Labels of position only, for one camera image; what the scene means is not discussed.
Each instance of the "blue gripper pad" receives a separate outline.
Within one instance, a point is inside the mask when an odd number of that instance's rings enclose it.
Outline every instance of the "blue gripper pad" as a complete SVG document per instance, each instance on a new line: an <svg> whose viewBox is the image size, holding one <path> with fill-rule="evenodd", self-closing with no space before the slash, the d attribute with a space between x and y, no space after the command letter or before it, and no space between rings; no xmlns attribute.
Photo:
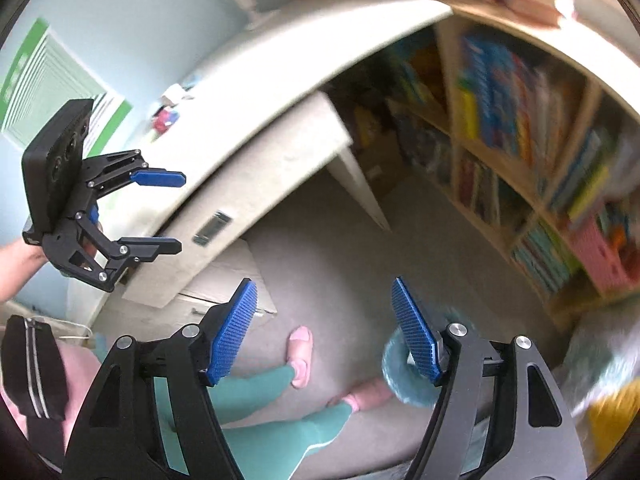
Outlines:
<svg viewBox="0 0 640 480"><path fill-rule="evenodd" d="M391 305L418 371L432 383L437 382L442 377L438 344L402 278L396 278L391 286Z"/></svg>
<svg viewBox="0 0 640 480"><path fill-rule="evenodd" d="M182 187L187 183L187 178L181 171L167 171L158 168L135 171L129 178L140 186Z"/></svg>
<svg viewBox="0 0 640 480"><path fill-rule="evenodd" d="M231 301L229 314L211 343L211 362L207 369L207 378L212 385L218 384L222 377L229 375L236 360L258 305L258 290L255 283L246 280L242 290L237 290Z"/></svg>

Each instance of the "drawer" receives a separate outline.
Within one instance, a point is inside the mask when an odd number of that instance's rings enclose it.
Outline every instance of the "drawer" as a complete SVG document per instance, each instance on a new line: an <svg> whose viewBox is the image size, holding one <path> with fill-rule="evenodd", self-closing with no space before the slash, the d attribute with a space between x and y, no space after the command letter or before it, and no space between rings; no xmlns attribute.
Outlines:
<svg viewBox="0 0 640 480"><path fill-rule="evenodd" d="M324 94L305 98L200 186L162 232L181 240L182 252L140 265L123 298L158 308L167 305L212 259L350 142ZM194 242L217 212L229 222L220 222L222 228L206 245Z"/></svg>

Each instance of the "drawer handle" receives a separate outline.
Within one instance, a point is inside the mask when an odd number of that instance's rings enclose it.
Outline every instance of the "drawer handle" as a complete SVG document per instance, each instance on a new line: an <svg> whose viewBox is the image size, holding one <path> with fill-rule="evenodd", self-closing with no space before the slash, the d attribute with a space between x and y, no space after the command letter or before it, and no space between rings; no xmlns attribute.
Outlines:
<svg viewBox="0 0 640 480"><path fill-rule="evenodd" d="M201 247L205 247L213 238L233 221L231 216L222 211L216 211L207 223L195 234L191 241Z"/></svg>

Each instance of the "forearm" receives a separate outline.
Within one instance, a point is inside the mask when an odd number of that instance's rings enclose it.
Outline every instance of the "forearm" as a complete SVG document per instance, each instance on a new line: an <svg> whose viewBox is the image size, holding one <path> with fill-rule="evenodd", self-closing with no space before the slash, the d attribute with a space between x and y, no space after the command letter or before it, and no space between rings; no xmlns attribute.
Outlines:
<svg viewBox="0 0 640 480"><path fill-rule="evenodd" d="M14 297L33 275L47 263L41 247L21 238L0 248L0 303Z"/></svg>

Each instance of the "metal screw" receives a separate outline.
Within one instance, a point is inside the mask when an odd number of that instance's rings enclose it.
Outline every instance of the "metal screw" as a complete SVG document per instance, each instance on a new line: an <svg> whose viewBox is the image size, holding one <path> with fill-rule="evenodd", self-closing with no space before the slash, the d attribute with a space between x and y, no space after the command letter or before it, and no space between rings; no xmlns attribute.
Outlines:
<svg viewBox="0 0 640 480"><path fill-rule="evenodd" d="M524 348L525 350L528 350L529 348L531 348L531 339L529 339L525 335L519 335L516 338L516 345L518 345L520 348Z"/></svg>
<svg viewBox="0 0 640 480"><path fill-rule="evenodd" d="M200 333L200 327L197 325L187 325L182 329L182 335L185 337L196 337Z"/></svg>
<svg viewBox="0 0 640 480"><path fill-rule="evenodd" d="M124 350L125 348L129 348L133 343L133 339L128 335L124 335L116 341L116 346L120 350Z"/></svg>
<svg viewBox="0 0 640 480"><path fill-rule="evenodd" d="M449 332L453 335L457 335L458 337L462 337L466 335L466 326L462 323L451 323L449 325Z"/></svg>

